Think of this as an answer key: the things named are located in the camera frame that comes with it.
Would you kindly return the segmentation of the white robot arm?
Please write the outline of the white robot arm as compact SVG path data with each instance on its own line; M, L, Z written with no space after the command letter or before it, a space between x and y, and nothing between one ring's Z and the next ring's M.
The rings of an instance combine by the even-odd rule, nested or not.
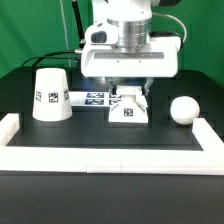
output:
M142 81L149 92L156 78L178 72L178 52L186 36L151 30L154 6L173 7L181 0L92 0L93 24L85 32L81 72L102 77L116 93L128 80Z

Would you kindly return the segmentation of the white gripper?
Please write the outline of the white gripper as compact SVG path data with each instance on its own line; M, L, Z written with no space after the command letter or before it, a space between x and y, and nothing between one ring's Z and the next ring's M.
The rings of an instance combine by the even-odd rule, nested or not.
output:
M81 56L81 72L86 77L159 78L174 77L178 71L178 52L182 39L178 35L145 32L146 42L137 44L136 29L123 31L110 24L90 26ZM146 79L143 93L148 95L154 79ZM111 85L117 94L117 85Z

